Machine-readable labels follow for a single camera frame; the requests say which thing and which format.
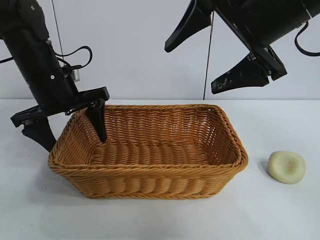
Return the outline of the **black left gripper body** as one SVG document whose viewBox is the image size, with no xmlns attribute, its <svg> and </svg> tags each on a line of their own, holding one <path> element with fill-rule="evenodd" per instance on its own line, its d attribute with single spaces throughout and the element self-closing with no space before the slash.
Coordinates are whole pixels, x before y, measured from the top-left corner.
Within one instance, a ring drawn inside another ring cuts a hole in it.
<svg viewBox="0 0 320 240">
<path fill-rule="evenodd" d="M 106 87 L 78 91 L 69 71 L 65 71 L 45 40 L 37 40 L 27 29 L 12 30 L 3 40 L 25 79 L 37 106 L 11 117 L 15 127 L 55 114 L 70 115 L 110 97 Z"/>
</svg>

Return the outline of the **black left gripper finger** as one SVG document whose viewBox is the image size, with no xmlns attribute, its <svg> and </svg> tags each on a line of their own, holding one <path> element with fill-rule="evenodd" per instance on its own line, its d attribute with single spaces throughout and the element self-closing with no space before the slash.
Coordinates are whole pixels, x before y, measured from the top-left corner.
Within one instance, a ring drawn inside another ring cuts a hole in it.
<svg viewBox="0 0 320 240">
<path fill-rule="evenodd" d="M 48 152 L 51 152 L 57 142 L 47 117 L 25 122 L 21 132 L 24 136 L 37 142 Z"/>
<path fill-rule="evenodd" d="M 85 110 L 85 115 L 92 124 L 99 140 L 102 143 L 105 143 L 107 139 L 105 126 L 105 101 L 103 99 L 99 99 L 93 102 Z"/>
</svg>

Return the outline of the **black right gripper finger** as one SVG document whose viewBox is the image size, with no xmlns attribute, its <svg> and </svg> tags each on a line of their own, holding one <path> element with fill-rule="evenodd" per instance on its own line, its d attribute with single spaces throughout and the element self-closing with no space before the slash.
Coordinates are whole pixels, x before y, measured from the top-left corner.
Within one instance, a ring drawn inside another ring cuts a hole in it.
<svg viewBox="0 0 320 240">
<path fill-rule="evenodd" d="M 211 82 L 211 92 L 215 95 L 239 88 L 264 87 L 269 83 L 268 74 L 248 54 L 232 69 Z"/>
<path fill-rule="evenodd" d="M 185 40 L 209 27 L 212 23 L 212 0 L 191 0 L 179 24 L 165 41 L 164 50 L 172 52 Z"/>
</svg>

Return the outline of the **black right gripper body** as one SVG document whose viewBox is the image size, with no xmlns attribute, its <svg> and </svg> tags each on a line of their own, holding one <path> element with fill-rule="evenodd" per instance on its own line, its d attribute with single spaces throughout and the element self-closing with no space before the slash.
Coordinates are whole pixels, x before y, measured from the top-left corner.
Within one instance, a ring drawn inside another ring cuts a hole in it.
<svg viewBox="0 0 320 240">
<path fill-rule="evenodd" d="M 212 0 L 222 18 L 272 80 L 287 70 L 271 45 L 319 15 L 318 0 Z"/>
</svg>

